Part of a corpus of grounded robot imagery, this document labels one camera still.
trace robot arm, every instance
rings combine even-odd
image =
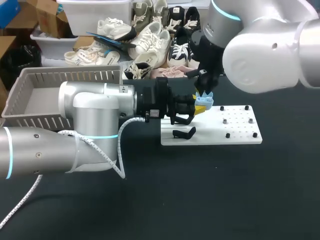
[[[299,80],[319,87],[318,18],[306,0],[211,0],[203,31],[192,35],[200,61],[196,88],[212,90],[223,69],[248,93],[293,87]]]

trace black sneaker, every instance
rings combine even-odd
[[[143,79],[155,67],[159,55],[155,51],[141,53],[122,73],[122,79]]]
[[[169,8],[168,26],[165,27],[170,34],[174,34],[185,23],[185,9],[181,6]]]
[[[193,33],[196,30],[200,30],[200,14],[195,6],[189,7],[185,14],[184,27]]]
[[[183,26],[175,32],[166,61],[169,67],[188,65],[189,36]]]
[[[198,69],[199,62],[196,58],[194,52],[191,50],[190,44],[189,44],[189,54],[188,54],[188,67],[191,69]]]

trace pink sneaker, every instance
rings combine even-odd
[[[194,70],[193,68],[186,66],[173,66],[168,68],[158,68],[153,69],[150,74],[151,79],[156,77],[166,77],[166,78],[185,78],[187,72]]]

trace black mat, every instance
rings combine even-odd
[[[194,91],[192,81],[171,85]],[[0,240],[320,239],[320,90],[255,95],[222,78],[214,96],[253,106],[261,145],[164,147],[159,121],[132,123],[126,180],[113,170],[46,175]],[[35,179],[0,181],[1,220]]]

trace white plastic bin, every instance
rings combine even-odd
[[[106,18],[131,23],[131,0],[57,0],[57,3],[62,4],[75,36],[96,34],[98,21]]]
[[[36,29],[30,35],[30,38],[36,41],[42,51],[42,56],[46,59],[64,60],[65,53],[73,51],[73,46],[78,40],[78,37],[60,39],[54,37],[41,37],[39,36],[41,33],[41,31]]]

